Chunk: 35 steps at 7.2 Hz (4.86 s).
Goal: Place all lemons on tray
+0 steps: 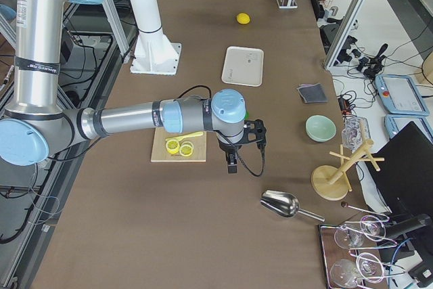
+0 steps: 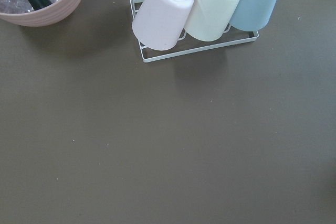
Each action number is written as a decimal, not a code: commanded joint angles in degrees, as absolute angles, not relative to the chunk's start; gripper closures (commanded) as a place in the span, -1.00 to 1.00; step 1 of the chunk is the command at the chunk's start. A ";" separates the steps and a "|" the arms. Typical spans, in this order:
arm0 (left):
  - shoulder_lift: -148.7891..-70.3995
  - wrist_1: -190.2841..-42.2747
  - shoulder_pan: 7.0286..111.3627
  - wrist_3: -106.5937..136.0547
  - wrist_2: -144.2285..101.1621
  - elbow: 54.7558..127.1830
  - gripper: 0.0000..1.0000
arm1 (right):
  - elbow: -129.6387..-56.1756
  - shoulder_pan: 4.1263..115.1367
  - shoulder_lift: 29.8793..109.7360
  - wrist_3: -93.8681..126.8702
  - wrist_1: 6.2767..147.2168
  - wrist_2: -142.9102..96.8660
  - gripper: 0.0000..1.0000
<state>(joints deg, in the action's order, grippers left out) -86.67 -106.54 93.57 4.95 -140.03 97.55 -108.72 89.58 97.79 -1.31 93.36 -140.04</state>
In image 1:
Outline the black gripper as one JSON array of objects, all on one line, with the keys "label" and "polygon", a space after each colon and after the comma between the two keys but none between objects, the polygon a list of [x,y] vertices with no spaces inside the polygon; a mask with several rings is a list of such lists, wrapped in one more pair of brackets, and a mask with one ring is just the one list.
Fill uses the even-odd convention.
[{"label": "black gripper", "polygon": [[229,174],[237,173],[237,152],[243,146],[243,143],[233,143],[227,136],[217,132],[219,147],[224,151],[227,162],[227,172]]}]

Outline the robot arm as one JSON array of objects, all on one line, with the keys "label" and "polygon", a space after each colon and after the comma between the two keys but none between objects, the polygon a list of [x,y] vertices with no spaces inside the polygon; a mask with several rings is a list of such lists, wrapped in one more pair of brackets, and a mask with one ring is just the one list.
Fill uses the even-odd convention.
[{"label": "robot arm", "polygon": [[162,127],[169,133],[213,131],[223,150],[247,140],[245,101],[232,89],[115,109],[64,110],[57,104],[64,4],[103,0],[17,0],[13,99],[1,120],[1,157],[28,166],[82,141]]}]

